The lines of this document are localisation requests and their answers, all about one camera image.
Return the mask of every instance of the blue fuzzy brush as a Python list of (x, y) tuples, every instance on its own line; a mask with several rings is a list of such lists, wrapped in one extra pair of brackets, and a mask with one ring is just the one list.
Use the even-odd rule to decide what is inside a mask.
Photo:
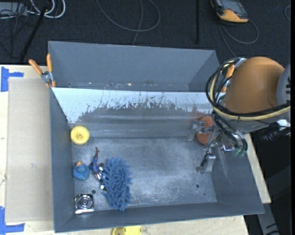
[(107, 197), (110, 207), (115, 210), (123, 211), (130, 203), (129, 184), (132, 183), (129, 167), (121, 158), (111, 158), (104, 166), (102, 180), (107, 192), (102, 194)]

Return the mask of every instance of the wooden table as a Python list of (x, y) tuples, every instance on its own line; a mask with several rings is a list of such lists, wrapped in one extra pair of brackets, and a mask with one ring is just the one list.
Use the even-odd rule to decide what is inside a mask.
[[(10, 72), (20, 71), (24, 73), (24, 78), (37, 78), (38, 74), (31, 66), (18, 65), (0, 65), (9, 69)], [(47, 67), (41, 67), (42, 70), (47, 71)], [(5, 207), (5, 180), (6, 180), (6, 157), (7, 157), (7, 125), (8, 125), (8, 92), (0, 92), (0, 206)], [(246, 136), (249, 150), (248, 158), (251, 163), (252, 171), (255, 177), (257, 187), (260, 192), (262, 203), (270, 203), (270, 196), (268, 193), (265, 180), (258, 163), (256, 153), (250, 138)], [(180, 235), (180, 234), (206, 234), (206, 235), (247, 235), (248, 231), (243, 216), (231, 216), (223, 218), (210, 218), (192, 221), (181, 221), (173, 223), (162, 223), (153, 225), (143, 225), (144, 235)], [(25, 230), (23, 234), (54, 234), (52, 220), (35, 220), (25, 221)], [(84, 235), (110, 235), (112, 229), (100, 229), (93, 231), (83, 231)], [(67, 234), (81, 234), (81, 232), (70, 232)]]

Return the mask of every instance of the blue tape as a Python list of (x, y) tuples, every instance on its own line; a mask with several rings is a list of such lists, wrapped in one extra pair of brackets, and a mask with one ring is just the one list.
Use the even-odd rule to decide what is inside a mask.
[(12, 72), (9, 73), (9, 69), (5, 67), (1, 67), (1, 79), (0, 79), (0, 91), (7, 92), (8, 91), (8, 78), (10, 77), (23, 77), (24, 74), (22, 72)]
[(19, 233), (25, 229), (25, 223), (20, 225), (6, 225), (5, 223), (5, 208), (0, 206), (0, 235), (6, 233)]

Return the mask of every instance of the gray metal tray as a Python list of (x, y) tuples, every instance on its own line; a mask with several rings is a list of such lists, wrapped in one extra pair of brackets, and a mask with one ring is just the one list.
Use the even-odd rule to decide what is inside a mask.
[[(214, 51), (49, 42), (49, 53), (56, 232), (264, 212), (247, 156), (216, 154), (212, 172), (202, 174), (205, 147), (187, 139), (192, 120), (212, 111), (203, 92), (219, 65)], [(84, 145), (70, 139), (77, 125), (90, 131)], [(99, 163), (122, 157), (131, 166), (124, 211), (109, 207), (92, 175), (72, 177), (95, 147)], [(75, 214), (81, 193), (93, 195), (94, 212)]]

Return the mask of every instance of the black stand leg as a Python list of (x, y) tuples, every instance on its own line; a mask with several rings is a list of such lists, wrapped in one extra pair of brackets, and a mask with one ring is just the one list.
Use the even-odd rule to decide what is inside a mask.
[(25, 47), (24, 47), (23, 51), (21, 52), (20, 63), (23, 63), (23, 61), (25, 59), (25, 56), (26, 56), (26, 54), (27, 54), (27, 52), (29, 50), (29, 47), (30, 47), (30, 45), (31, 45), (31, 43), (33, 41), (33, 38), (34, 38), (34, 36), (35, 36), (35, 34), (36, 34), (36, 32), (37, 32), (37, 30), (38, 30), (38, 28), (39, 28), (42, 20), (43, 20), (44, 14), (47, 11), (47, 9), (48, 9), (48, 3), (46, 3), (44, 5), (43, 10), (42, 10), (42, 12), (40, 14), (40, 18), (37, 21), (37, 23), (36, 23), (36, 25), (35, 25), (32, 33), (31, 33), (31, 35), (30, 35), (30, 37), (29, 37), (29, 39), (27, 41), (27, 43), (25, 44)]

